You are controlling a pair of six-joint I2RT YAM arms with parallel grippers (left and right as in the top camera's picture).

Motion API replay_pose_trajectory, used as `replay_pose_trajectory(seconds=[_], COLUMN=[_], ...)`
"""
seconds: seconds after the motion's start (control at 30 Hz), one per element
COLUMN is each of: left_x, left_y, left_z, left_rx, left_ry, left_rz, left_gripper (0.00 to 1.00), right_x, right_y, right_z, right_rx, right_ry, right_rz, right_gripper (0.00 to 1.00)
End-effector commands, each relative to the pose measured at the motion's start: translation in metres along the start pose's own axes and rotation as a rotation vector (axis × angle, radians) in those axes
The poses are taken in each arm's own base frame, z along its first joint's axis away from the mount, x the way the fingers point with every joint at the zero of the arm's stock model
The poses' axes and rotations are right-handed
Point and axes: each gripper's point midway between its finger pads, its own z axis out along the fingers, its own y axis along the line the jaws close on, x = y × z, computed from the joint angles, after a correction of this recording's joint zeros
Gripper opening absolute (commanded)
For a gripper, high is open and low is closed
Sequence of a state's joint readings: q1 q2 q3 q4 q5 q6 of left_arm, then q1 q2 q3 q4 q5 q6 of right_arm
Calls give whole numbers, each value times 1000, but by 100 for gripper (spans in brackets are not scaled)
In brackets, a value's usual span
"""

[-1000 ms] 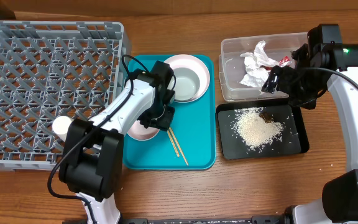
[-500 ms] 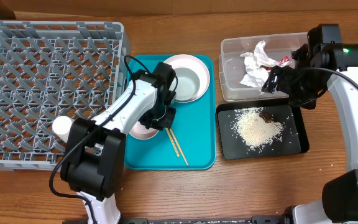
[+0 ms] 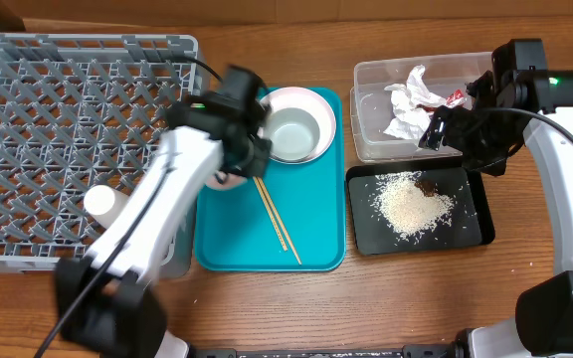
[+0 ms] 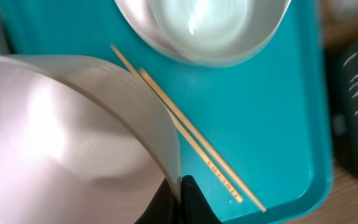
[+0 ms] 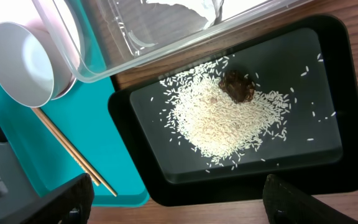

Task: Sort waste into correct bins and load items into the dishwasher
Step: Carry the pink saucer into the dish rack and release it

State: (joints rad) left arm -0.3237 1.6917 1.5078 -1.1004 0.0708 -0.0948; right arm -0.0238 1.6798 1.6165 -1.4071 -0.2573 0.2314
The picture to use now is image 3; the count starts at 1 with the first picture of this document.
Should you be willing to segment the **grey bowl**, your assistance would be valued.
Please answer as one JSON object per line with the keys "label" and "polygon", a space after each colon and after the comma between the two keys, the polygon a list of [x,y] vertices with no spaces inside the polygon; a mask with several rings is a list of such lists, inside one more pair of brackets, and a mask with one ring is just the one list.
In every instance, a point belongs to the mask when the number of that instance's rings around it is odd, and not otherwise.
{"label": "grey bowl", "polygon": [[295,107],[272,113],[263,129],[263,138],[272,142],[271,157],[283,163],[304,161],[315,149],[319,137],[315,118]]}

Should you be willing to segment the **small pink bowl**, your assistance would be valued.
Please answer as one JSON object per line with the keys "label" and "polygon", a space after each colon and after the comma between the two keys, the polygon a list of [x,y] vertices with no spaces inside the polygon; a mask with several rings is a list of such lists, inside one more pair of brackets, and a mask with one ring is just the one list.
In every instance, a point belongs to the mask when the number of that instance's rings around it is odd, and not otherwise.
{"label": "small pink bowl", "polygon": [[212,190],[227,191],[240,187],[247,181],[248,179],[245,177],[217,171],[208,178],[205,185]]}

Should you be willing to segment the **large pink plate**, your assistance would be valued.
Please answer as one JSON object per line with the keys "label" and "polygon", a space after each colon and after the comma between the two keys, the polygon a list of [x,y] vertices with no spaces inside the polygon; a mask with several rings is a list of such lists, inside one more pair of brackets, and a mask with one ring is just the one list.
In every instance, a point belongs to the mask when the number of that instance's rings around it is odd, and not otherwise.
{"label": "large pink plate", "polygon": [[[304,161],[285,164],[300,164],[313,161],[320,157],[333,142],[337,128],[334,111],[330,104],[312,89],[299,87],[276,89],[266,94],[261,99],[261,104],[268,104],[271,107],[269,116],[277,110],[295,107],[309,112],[317,121],[320,137],[315,149]],[[263,138],[263,129],[266,123],[259,130],[261,138]]]}

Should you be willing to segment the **white napkin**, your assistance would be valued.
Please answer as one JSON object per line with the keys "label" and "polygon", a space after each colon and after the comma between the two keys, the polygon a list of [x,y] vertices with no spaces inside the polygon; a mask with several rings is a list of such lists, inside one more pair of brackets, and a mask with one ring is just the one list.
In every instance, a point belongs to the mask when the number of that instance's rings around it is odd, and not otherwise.
{"label": "white napkin", "polygon": [[445,105],[447,100],[428,90],[423,81],[425,67],[414,67],[404,84],[385,88],[390,93],[392,115],[384,133],[398,139],[419,140],[431,121],[428,108]]}

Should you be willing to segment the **brown food scrap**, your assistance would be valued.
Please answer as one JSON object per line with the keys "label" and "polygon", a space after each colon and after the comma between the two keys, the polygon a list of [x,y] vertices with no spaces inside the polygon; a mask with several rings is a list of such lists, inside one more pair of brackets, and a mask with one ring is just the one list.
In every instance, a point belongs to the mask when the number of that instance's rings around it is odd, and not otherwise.
{"label": "brown food scrap", "polygon": [[438,193],[437,184],[427,179],[416,181],[415,186],[421,190],[425,197],[433,197]]}

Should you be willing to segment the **wooden chopstick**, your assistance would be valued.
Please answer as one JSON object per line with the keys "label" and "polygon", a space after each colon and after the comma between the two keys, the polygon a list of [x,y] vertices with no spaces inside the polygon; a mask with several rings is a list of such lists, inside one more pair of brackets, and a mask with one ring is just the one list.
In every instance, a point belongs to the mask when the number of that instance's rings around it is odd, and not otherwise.
{"label": "wooden chopstick", "polygon": [[286,227],[286,225],[285,225],[285,223],[284,223],[284,221],[283,221],[283,219],[282,219],[282,217],[281,217],[281,215],[280,215],[280,213],[279,213],[278,208],[276,207],[276,205],[275,205],[275,208],[277,209],[277,212],[278,212],[278,218],[281,220],[282,228],[283,228],[284,231],[286,232],[286,233],[284,234],[284,237],[285,237],[285,240],[286,240],[287,251],[285,251],[285,252],[291,252],[292,255],[294,256],[294,258],[295,258],[297,264],[298,264],[299,266],[301,266],[301,265],[302,265],[301,258],[300,258],[300,256],[299,256],[297,250],[296,250],[296,247],[295,247],[295,245],[294,245],[294,243],[293,243],[293,241],[292,241],[292,238],[290,237],[289,232],[287,231],[287,227]]}
{"label": "wooden chopstick", "polygon": [[277,209],[275,208],[275,205],[273,204],[273,201],[266,189],[264,181],[262,178],[259,177],[254,177],[253,180],[258,190],[258,193],[260,194],[261,200],[266,208],[272,226],[278,236],[282,249],[284,251],[287,251],[287,243],[284,237],[284,234],[286,232],[282,228],[281,220],[278,218]]}

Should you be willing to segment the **white rice pile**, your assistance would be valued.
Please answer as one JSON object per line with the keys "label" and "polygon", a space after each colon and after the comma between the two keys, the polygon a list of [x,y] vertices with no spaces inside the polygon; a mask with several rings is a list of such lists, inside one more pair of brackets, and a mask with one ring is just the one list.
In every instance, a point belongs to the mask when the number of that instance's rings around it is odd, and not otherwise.
{"label": "white rice pile", "polygon": [[420,175],[420,171],[410,171],[374,176],[375,192],[369,195],[369,206],[374,210],[371,217],[393,234],[395,246],[401,242],[417,246],[440,224],[452,224],[457,200],[439,193],[425,197],[415,186]]}

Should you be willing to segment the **cream white cup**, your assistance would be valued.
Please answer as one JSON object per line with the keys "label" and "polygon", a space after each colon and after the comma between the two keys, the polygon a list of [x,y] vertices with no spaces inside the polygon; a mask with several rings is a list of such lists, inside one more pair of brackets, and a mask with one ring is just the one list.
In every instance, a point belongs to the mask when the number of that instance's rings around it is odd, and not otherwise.
{"label": "cream white cup", "polygon": [[127,201],[127,195],[106,185],[95,185],[84,196],[84,208],[107,229],[117,219]]}

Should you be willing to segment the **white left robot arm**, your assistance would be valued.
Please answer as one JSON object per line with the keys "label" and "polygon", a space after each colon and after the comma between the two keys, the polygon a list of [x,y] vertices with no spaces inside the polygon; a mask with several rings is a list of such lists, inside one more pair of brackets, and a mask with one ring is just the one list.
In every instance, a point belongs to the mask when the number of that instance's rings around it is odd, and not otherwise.
{"label": "white left robot arm", "polygon": [[103,357],[187,357],[190,346],[167,328],[154,294],[161,262],[205,183],[218,173],[262,177],[271,142],[259,135],[271,108],[254,72],[227,68],[219,86],[187,94],[164,111],[167,128],[148,170],[113,223],[79,260],[54,270],[56,336]]}

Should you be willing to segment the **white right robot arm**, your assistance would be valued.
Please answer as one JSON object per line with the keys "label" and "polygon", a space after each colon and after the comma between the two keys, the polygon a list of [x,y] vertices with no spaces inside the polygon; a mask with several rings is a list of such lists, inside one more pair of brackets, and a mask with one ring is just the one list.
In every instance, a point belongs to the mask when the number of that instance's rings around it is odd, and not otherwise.
{"label": "white right robot arm", "polygon": [[514,315],[462,331],[457,357],[573,357],[573,71],[552,71],[538,39],[496,48],[467,87],[471,108],[438,107],[420,139],[450,146],[466,169],[500,176],[521,148],[536,164],[553,231],[550,279],[523,292]]}

